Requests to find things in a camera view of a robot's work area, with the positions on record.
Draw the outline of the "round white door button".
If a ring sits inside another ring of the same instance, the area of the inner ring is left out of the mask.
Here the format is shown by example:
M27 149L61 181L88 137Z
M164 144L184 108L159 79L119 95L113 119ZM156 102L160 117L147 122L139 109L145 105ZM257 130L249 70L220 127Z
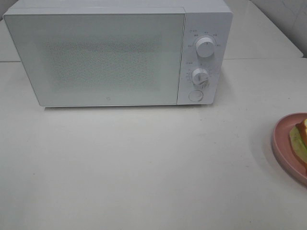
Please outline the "round white door button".
M199 90L194 90L189 94L189 99L192 102L200 102L203 99L203 92Z

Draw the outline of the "white microwave door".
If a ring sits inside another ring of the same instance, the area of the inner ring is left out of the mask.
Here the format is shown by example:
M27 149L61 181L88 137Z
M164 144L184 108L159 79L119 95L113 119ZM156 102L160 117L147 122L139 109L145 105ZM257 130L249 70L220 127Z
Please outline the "white microwave door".
M185 16L7 15L44 107L176 104Z

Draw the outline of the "pink round plate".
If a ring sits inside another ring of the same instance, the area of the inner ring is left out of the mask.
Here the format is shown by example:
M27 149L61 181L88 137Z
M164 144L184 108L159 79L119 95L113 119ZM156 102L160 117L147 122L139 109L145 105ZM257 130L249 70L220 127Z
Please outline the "pink round plate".
M292 149L290 130L306 117L306 113L286 115L276 123L272 132L272 151L276 160L289 176L304 186L307 185L307 165Z

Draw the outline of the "sandwich with lettuce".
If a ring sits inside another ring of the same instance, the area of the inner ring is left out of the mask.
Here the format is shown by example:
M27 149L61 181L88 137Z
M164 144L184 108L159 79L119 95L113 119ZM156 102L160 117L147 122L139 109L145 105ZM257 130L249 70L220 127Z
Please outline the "sandwich with lettuce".
M290 130L289 133L292 150L295 157L307 170L307 120L303 120Z

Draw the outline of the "lower white timer knob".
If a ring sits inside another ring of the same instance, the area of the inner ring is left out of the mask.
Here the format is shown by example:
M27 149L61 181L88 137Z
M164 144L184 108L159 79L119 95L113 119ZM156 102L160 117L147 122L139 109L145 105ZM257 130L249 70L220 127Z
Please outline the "lower white timer knob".
M191 80L195 85L203 85L209 79L209 74L205 69L195 69L191 74Z

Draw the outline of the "upper white power knob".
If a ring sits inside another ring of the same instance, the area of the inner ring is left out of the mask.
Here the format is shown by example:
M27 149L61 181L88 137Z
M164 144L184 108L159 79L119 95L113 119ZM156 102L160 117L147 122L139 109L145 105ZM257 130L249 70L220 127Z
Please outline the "upper white power knob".
M199 57L208 58L214 54L215 39L208 35L202 36L196 40L195 48Z

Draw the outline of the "white microwave oven body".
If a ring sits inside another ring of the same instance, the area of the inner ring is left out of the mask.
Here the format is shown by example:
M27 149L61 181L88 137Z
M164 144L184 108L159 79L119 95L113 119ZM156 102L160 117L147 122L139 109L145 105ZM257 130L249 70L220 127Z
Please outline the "white microwave oven body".
M214 101L221 65L233 14L222 0L20 0L3 15L122 15L179 14L185 16L178 80L177 102L174 105L211 104ZM214 54L199 57L195 42L202 36L215 39ZM195 85L191 74L205 69L209 79ZM200 102L192 102L189 94L203 92Z

